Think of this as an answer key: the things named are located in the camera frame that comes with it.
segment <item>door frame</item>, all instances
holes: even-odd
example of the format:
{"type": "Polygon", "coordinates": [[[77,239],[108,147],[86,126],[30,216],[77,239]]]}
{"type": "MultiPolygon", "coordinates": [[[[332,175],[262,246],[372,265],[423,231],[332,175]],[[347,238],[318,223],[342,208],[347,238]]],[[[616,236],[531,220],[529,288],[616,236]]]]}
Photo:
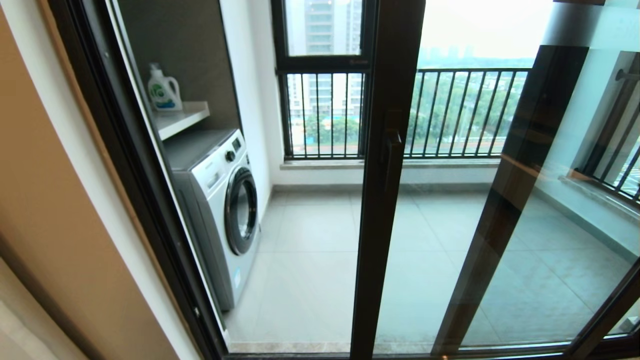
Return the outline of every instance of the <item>door frame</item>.
{"type": "MultiPolygon", "coordinates": [[[[424,9],[424,0],[397,3],[402,3],[403,6],[410,3],[411,6],[414,6],[414,10],[424,9]]],[[[397,29],[405,31],[410,28],[415,29],[414,20],[417,17],[420,18],[419,26],[422,25],[422,16],[418,16],[415,12],[404,12],[407,8],[394,9],[397,3],[394,4],[394,0],[380,0],[378,4],[380,9],[384,9],[383,12],[379,12],[381,17],[378,19],[381,22],[380,29],[384,31],[376,39],[374,45],[374,53],[381,54],[381,57],[374,58],[374,73],[379,78],[378,81],[375,79],[372,81],[371,95],[374,100],[385,94],[384,91],[381,91],[383,90],[382,85],[391,81],[389,77],[391,73],[401,73],[402,81],[406,81],[406,74],[415,70],[417,52],[415,52],[415,59],[404,62],[404,69],[396,67],[397,62],[392,56],[393,53],[387,51],[384,52],[385,55],[382,52],[376,52],[377,49],[394,49],[394,46],[399,46],[397,38],[390,36],[394,31],[394,25],[398,26],[397,29]],[[398,15],[402,13],[405,18],[400,21],[401,18],[398,15]],[[412,62],[414,62],[414,69],[407,68],[412,62]]],[[[229,354],[227,352],[223,335],[216,321],[216,306],[215,304],[212,306],[209,302],[205,284],[198,273],[196,259],[185,246],[188,242],[186,232],[163,172],[163,167],[170,167],[166,162],[162,164],[159,161],[154,149],[154,142],[145,127],[143,113],[135,101],[134,85],[129,78],[125,65],[126,59],[121,55],[116,35],[111,26],[107,6],[106,2],[97,0],[49,0],[49,7],[56,19],[58,31],[76,73],[84,99],[199,351],[206,359],[349,358],[349,354],[282,355],[229,354]]],[[[415,45],[416,38],[419,44],[419,34],[411,35],[405,36],[404,45],[415,45]]],[[[408,86],[408,89],[407,91],[410,93],[412,86],[408,86]]],[[[405,92],[396,91],[396,93],[389,99],[370,102],[372,121],[369,136],[371,138],[385,138],[384,135],[388,134],[386,129],[394,129],[400,137],[400,142],[404,143],[408,118],[404,119],[402,113],[403,111],[408,113],[410,98],[407,103],[404,99],[405,92]]],[[[387,135],[383,142],[371,141],[368,144],[353,314],[351,347],[351,358],[353,359],[370,359],[374,345],[402,164],[401,155],[399,158],[395,158],[393,153],[387,152],[385,154],[385,152],[398,146],[396,140],[387,135]]],[[[469,266],[472,265],[468,265],[465,261],[467,275],[472,275],[469,272],[469,266]]],[[[602,359],[638,356],[640,355],[640,350],[637,349],[640,334],[638,326],[630,334],[623,336],[604,335],[611,328],[609,326],[611,322],[619,320],[616,316],[621,316],[625,307],[628,308],[630,302],[638,298],[638,291],[640,291],[638,290],[640,287],[637,286],[639,269],[640,262],[636,261],[612,296],[586,324],[574,342],[569,347],[566,344],[562,345],[564,352],[553,345],[486,349],[459,348],[448,357],[475,358],[546,354],[544,355],[545,359],[602,359]]],[[[431,355],[376,355],[376,358],[380,359],[407,357],[442,358],[433,352],[431,355]]]]}

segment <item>beige wall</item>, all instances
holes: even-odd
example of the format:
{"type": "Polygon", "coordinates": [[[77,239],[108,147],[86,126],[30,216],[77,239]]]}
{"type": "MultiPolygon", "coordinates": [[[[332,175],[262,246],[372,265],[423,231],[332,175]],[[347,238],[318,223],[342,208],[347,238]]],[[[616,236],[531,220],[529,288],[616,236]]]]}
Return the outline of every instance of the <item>beige wall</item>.
{"type": "Polygon", "coordinates": [[[0,258],[0,352],[11,360],[87,360],[0,258]]]}
{"type": "Polygon", "coordinates": [[[0,255],[92,359],[176,359],[80,182],[0,9],[0,255]]]}

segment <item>front-load washing machine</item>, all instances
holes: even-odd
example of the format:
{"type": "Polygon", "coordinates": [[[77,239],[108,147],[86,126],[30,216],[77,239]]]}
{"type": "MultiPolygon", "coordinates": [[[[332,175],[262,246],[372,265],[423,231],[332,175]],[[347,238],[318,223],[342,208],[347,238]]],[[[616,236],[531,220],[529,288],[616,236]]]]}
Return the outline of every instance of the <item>front-load washing machine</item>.
{"type": "Polygon", "coordinates": [[[178,202],[221,310],[237,304],[257,247],[258,198],[239,130],[190,131],[164,142],[178,202]]]}

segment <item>white shelf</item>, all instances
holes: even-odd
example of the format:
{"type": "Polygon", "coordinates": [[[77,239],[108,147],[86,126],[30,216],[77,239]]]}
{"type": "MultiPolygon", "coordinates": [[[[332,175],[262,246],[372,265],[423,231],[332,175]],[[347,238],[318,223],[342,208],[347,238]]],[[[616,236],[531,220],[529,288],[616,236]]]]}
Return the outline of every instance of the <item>white shelf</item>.
{"type": "Polygon", "coordinates": [[[165,140],[209,116],[206,101],[184,101],[180,111],[154,111],[154,122],[165,140]]]}

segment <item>window frame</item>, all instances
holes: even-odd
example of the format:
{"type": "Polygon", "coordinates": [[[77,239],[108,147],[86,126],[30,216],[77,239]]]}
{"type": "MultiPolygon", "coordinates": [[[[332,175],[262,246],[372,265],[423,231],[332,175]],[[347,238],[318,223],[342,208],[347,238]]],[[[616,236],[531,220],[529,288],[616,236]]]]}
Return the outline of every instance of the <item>window frame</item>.
{"type": "Polygon", "coordinates": [[[360,54],[359,55],[308,55],[290,56],[287,46],[287,17],[285,0],[271,0],[271,20],[273,27],[273,44],[276,56],[275,73],[278,77],[278,89],[280,91],[280,114],[282,125],[282,140],[284,146],[284,160],[336,160],[336,159],[364,159],[367,148],[367,130],[369,124],[369,98],[371,88],[371,67],[373,59],[373,44],[375,24],[375,11],[378,0],[362,0],[362,18],[360,19],[360,54]],[[364,74],[362,85],[361,130],[358,139],[358,152],[356,156],[344,157],[341,154],[332,154],[328,157],[314,157],[305,155],[304,158],[295,157],[293,154],[292,135],[289,133],[289,87],[288,74],[364,74]]]}
{"type": "Polygon", "coordinates": [[[291,56],[287,47],[285,0],[271,0],[276,73],[369,72],[373,56],[374,11],[377,0],[362,0],[359,55],[291,56]]]}

